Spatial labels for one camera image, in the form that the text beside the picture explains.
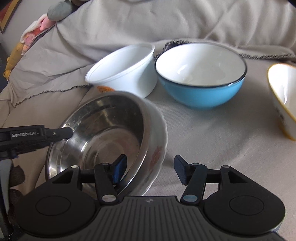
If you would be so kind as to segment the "white yellow-rimmed bowl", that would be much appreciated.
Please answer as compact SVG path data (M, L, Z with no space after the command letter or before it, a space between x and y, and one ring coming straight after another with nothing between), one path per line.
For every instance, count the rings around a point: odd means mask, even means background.
M295 66L277 63L269 67L267 81L283 134L295 140Z

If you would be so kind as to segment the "grey plush toy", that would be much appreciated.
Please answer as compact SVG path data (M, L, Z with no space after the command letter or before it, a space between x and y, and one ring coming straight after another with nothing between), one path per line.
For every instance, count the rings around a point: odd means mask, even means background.
M71 1L60 1L49 7L47 17L50 21L61 21L74 11L74 5Z

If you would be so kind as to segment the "framed picture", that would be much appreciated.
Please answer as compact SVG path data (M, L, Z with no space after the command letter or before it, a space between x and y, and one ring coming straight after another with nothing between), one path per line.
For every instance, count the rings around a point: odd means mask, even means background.
M22 0L1 1L1 33L3 34Z

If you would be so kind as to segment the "blue enamel bowl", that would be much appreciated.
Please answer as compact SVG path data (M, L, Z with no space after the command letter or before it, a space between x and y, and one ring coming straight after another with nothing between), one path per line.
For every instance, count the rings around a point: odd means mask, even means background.
M188 43L166 50L155 61L166 92L190 108L210 109L232 99L247 74L245 60L221 44Z

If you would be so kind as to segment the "yellow plush toy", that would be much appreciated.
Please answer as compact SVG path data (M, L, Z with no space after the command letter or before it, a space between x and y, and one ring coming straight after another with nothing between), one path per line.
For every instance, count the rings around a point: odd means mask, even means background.
M16 44L16 46L12 50L11 55L6 60L7 63L4 71L4 78L6 78L7 81L9 81L12 70L15 68L22 57L23 46L23 43L18 42L18 44Z

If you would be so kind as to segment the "stainless steel bowl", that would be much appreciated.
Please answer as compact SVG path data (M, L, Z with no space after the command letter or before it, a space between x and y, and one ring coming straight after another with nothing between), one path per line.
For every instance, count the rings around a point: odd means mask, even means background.
M72 138L50 145L46 179L70 166L85 170L113 163L124 154L127 168L115 190L119 195L135 193L149 149L150 125L144 100L131 93L109 92L85 102L61 125L73 130Z

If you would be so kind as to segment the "pink white plush toy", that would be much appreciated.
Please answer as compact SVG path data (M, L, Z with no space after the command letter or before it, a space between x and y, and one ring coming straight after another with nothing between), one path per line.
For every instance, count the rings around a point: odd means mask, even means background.
M29 42L29 40L26 40L27 38L31 38L32 42L34 37L37 37L45 30L50 29L51 27L53 27L53 25L55 25L55 23L55 21L49 20L47 14L43 14L36 21L32 22L29 25L29 27L25 29L25 31L21 35L20 42L22 44L28 45L27 42Z

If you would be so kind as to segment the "white rainbow paper bowl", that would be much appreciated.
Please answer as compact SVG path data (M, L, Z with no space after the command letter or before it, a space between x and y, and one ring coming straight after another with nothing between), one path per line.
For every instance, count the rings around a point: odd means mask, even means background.
M99 92L125 91L145 98L158 81L154 50L149 43L118 49L98 61L85 75L85 81Z

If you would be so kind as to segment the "white floral plate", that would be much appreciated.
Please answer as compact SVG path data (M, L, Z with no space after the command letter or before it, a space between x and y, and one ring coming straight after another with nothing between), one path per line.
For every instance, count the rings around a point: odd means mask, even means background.
M149 100L144 99L151 121L149 148L135 178L131 181L128 195L143 196L156 180L167 152L168 131L162 112Z

